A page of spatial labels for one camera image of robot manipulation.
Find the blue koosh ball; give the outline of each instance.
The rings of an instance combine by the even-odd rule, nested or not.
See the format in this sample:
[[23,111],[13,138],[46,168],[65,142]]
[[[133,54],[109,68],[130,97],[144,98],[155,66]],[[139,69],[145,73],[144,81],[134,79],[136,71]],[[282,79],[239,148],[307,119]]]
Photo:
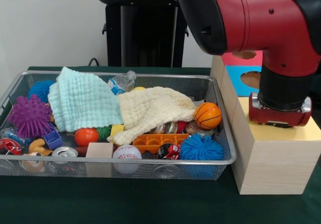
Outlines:
[[36,82],[28,92],[28,99],[30,99],[31,95],[35,94],[38,96],[41,102],[48,103],[49,89],[54,83],[54,81],[50,80]]
[[[223,147],[211,136],[202,138],[200,135],[192,135],[181,145],[181,160],[222,160],[224,158]],[[213,179],[217,166],[215,165],[186,165],[185,170],[194,179]]]

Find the purple spiky ball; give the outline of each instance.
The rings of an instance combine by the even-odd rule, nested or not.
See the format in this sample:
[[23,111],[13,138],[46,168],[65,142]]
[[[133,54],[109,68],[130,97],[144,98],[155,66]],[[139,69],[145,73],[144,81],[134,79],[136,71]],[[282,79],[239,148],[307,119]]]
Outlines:
[[49,106],[33,94],[30,99],[17,97],[8,121],[18,128],[18,136],[22,138],[42,137],[51,131],[49,120],[52,111]]

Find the orange ball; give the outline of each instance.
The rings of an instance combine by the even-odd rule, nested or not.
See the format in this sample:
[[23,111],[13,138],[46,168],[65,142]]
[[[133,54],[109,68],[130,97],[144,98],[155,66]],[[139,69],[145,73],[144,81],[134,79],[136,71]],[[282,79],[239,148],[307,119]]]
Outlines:
[[90,142],[97,142],[99,134],[94,128],[79,129],[75,134],[75,141],[78,146],[88,146]]
[[220,124],[222,112],[215,103],[205,102],[196,109],[194,120],[201,128],[211,130]]

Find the small basketball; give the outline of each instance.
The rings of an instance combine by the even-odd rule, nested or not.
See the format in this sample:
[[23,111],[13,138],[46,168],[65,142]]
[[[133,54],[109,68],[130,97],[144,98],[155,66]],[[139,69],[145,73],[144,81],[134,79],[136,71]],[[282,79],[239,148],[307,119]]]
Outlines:
[[194,120],[201,128],[211,130],[220,124],[222,112],[215,103],[205,102],[196,109]]

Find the metal wire basket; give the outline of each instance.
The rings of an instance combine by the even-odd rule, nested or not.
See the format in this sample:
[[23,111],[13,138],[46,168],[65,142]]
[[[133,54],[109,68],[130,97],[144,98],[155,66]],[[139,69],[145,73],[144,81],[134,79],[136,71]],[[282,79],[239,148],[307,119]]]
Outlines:
[[[59,73],[27,71],[19,74],[0,99],[1,129],[11,126],[7,122],[7,116],[18,96],[27,96],[29,89],[37,81],[56,80]],[[117,73],[95,74],[106,82],[117,75]],[[138,74],[136,85],[169,87],[191,97],[194,101],[204,100],[216,103],[222,111],[222,122],[215,129],[212,138],[223,146],[224,159],[220,161],[160,160],[150,152],[145,152],[141,160],[0,155],[0,175],[217,180],[226,166],[235,161],[236,153],[216,80],[207,76]],[[63,146],[76,147],[72,136],[61,133],[61,137],[64,141]],[[42,168],[31,171],[23,168],[23,164],[26,163],[41,165]]]

